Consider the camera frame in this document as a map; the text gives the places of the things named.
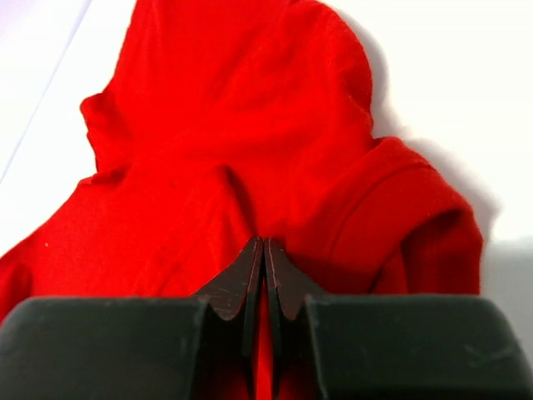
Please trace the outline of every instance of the red fabric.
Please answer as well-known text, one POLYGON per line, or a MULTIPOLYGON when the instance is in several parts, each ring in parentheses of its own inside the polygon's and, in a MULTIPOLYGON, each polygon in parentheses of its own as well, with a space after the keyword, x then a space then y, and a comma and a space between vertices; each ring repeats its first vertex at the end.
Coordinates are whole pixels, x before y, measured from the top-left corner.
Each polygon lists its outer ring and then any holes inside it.
POLYGON ((478 293, 471 208, 372 139, 370 104, 361 44, 318 2, 138 0, 82 103, 97 173, 0 259, 0 319, 35 295, 188 295, 253 235, 334 293, 478 293))

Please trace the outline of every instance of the red garment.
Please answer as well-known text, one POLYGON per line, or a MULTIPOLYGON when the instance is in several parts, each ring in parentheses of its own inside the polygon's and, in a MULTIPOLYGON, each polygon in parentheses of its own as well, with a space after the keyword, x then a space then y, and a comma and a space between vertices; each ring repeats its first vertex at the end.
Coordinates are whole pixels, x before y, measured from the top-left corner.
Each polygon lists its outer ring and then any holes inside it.
POLYGON ((253 235, 334 293, 478 293, 471 208, 372 139, 370 104, 361 44, 318 2, 138 0, 82 103, 97 173, 0 259, 0 320, 34 295, 189 295, 253 235))

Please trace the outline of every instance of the white tabletop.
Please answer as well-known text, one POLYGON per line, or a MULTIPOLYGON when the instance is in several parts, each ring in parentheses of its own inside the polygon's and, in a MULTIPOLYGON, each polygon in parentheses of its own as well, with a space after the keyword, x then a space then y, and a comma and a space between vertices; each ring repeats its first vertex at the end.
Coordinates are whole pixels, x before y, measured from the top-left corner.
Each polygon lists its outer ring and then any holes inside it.
MULTIPOLYGON (((483 293, 533 360, 533 3, 327 3, 371 59, 376 135, 403 138, 474 206, 486 239, 483 293)), ((0 253, 93 173, 79 103, 111 77, 133 5, 92 0, 0 182, 0 253)))

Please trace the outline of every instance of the white surface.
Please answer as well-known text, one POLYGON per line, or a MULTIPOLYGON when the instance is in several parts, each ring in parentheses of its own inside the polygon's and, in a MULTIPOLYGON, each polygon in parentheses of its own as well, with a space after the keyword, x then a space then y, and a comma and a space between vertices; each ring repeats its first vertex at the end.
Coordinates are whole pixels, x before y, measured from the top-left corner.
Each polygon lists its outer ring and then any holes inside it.
POLYGON ((0 0, 0 182, 91 0, 0 0))
MULTIPOLYGON (((474 205, 483 292, 533 360, 533 2, 329 0, 375 74, 376 134, 394 134, 474 205)), ((93 172, 78 105, 112 75, 133 0, 92 0, 0 185, 0 253, 93 172)))

